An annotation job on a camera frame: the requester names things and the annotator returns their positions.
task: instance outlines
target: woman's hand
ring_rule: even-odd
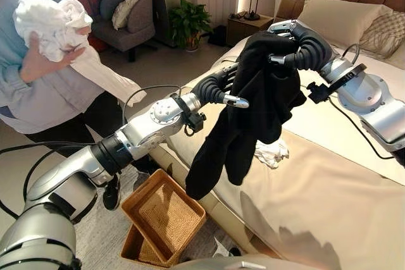
[[[35,79],[38,79],[46,74],[62,70],[71,64],[76,58],[82,55],[84,51],[85,48],[81,47],[80,49],[68,52],[61,61],[50,61],[39,53],[38,34],[32,32],[30,34],[30,48],[23,59],[20,77],[25,83],[33,82]]]

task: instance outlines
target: woven basket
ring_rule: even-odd
[[[205,210],[162,169],[134,191],[121,208],[161,265],[173,265],[206,220]]]
[[[174,259],[171,264],[163,263],[134,225],[128,231],[127,239],[121,251],[121,257],[157,269],[167,269],[178,262],[178,259]]]

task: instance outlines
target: light blue shirt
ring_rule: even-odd
[[[16,131],[31,134],[84,112],[103,89],[69,66],[23,82],[19,71],[27,47],[13,21],[18,1],[0,0],[0,118]]]

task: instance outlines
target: black cloth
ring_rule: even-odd
[[[71,120],[47,130],[34,134],[25,134],[25,136],[33,142],[67,140],[70,142],[93,143],[94,139],[86,125],[103,138],[117,131],[122,126],[122,109],[116,97],[108,92],[104,92],[94,99],[85,113],[79,114]],[[54,145],[46,146],[51,150],[57,148]],[[59,150],[57,152],[62,156],[69,157],[78,150],[80,148]],[[138,170],[148,173],[151,168],[156,167],[150,160],[149,155],[133,161],[132,165]]]
[[[276,141],[291,109],[306,100],[299,74],[268,62],[269,54],[297,51],[296,43],[268,32],[250,37],[239,56],[231,94],[249,101],[247,109],[227,106],[196,154],[186,177],[186,192],[193,199],[204,197],[218,182],[225,165],[228,179],[241,185],[249,172],[256,141]]]

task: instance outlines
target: white towel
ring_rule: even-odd
[[[266,145],[258,140],[256,142],[256,150],[254,151],[254,155],[271,169],[277,169],[278,163],[283,158],[289,158],[290,153],[287,144],[284,142],[284,140],[279,138],[269,145]]]
[[[39,52],[51,61],[61,61],[69,46],[85,47],[83,55],[70,66],[121,101],[127,101],[132,93],[140,89],[132,80],[103,65],[87,37],[76,33],[77,29],[92,23],[92,18],[79,1],[20,0],[13,18],[16,31],[24,39],[25,45],[29,47],[30,33],[37,32]],[[144,91],[139,92],[128,105],[132,107],[145,95]]]

